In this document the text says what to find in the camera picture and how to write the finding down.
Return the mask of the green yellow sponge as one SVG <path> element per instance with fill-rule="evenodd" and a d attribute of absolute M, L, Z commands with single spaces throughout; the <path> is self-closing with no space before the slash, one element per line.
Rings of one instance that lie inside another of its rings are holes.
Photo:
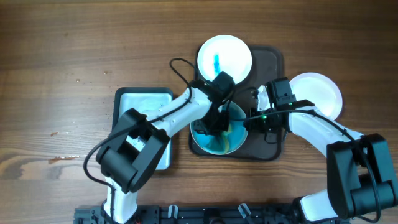
<path fill-rule="evenodd" d="M 239 137 L 236 138 L 233 125 L 230 124 L 226 131 L 212 136 L 206 148 L 216 155 L 225 155 L 234 152 L 239 146 Z"/>

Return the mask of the light blue plate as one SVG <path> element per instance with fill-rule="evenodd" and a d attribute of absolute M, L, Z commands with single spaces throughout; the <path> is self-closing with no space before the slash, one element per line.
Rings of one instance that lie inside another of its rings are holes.
<path fill-rule="evenodd" d="M 216 135 L 200 134 L 194 130 L 194 124 L 190 124 L 193 142 L 199 149 L 217 156 L 231 154 L 245 142 L 248 131 L 242 121 L 230 121 L 228 130 Z"/>

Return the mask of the white plate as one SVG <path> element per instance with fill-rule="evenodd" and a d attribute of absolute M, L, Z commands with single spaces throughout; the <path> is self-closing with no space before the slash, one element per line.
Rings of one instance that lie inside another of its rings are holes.
<path fill-rule="evenodd" d="M 335 120 L 343 109 L 343 97 L 337 85 L 328 77 L 315 72 L 297 75 L 290 81 L 297 100 L 308 100 L 327 117 Z"/>
<path fill-rule="evenodd" d="M 252 54 L 241 39 L 232 35 L 217 35 L 199 48 L 197 67 L 205 80 L 213 81 L 220 72 L 225 72 L 237 85 L 251 71 Z"/>

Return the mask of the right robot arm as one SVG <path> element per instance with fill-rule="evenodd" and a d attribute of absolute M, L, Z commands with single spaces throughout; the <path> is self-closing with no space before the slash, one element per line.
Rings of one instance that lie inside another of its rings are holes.
<path fill-rule="evenodd" d="M 292 223 L 323 223 L 360 218 L 380 220 L 383 209 L 397 206 L 397 177 L 389 146 L 380 134 L 352 131 L 325 114 L 335 107 L 329 88 L 290 84 L 279 78 L 260 86 L 257 107 L 244 120 L 248 131 L 283 129 L 300 136 L 326 157 L 327 188 L 296 198 Z"/>

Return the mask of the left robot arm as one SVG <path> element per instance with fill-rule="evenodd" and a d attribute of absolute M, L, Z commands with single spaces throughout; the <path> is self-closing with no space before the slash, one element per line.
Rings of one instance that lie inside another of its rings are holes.
<path fill-rule="evenodd" d="M 173 135 L 190 123 L 210 136 L 229 129 L 221 106 L 234 86 L 233 78 L 221 72 L 212 81 L 191 81 L 184 94 L 158 110 L 144 114 L 131 108 L 119 118 L 96 155 L 111 190 L 104 210 L 112 221 L 126 223 L 134 215 L 136 193 L 153 175 Z"/>

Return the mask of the brown serving tray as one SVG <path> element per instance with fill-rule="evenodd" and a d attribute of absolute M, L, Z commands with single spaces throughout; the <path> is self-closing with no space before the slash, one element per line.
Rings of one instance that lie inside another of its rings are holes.
<path fill-rule="evenodd" d="M 254 93 L 250 87 L 260 87 L 276 78 L 284 76 L 283 56 L 274 47 L 250 45 L 252 53 L 252 68 L 244 81 L 237 85 L 237 94 L 229 107 L 231 118 L 245 118 L 251 108 L 257 108 Z M 284 130 L 276 133 L 259 133 L 248 131 L 248 136 L 241 147 L 231 154 L 217 156 L 207 153 L 193 142 L 190 132 L 188 145 L 190 150 L 198 156 L 243 159 L 253 161 L 273 161 L 279 158 L 283 151 Z"/>

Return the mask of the dark soapy water tray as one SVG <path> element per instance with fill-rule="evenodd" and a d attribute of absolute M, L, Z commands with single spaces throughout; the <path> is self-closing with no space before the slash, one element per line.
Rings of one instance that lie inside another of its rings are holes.
<path fill-rule="evenodd" d="M 116 126 L 119 118 L 129 109 L 134 108 L 142 114 L 148 114 L 157 110 L 173 100 L 173 92 L 165 87 L 122 87 L 115 92 L 113 108 L 112 129 Z M 145 142 L 141 139 L 126 138 L 127 146 L 134 146 L 138 151 L 144 147 Z M 166 170 L 171 164 L 171 140 L 156 167 L 156 171 Z"/>

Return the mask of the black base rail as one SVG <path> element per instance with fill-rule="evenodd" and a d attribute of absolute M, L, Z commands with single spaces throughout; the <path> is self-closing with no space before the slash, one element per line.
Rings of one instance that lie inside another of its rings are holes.
<path fill-rule="evenodd" d="M 127 221 L 134 224 L 204 224 L 204 223 L 309 223 L 292 204 L 235 207 L 178 207 L 169 205 L 140 205 Z"/>

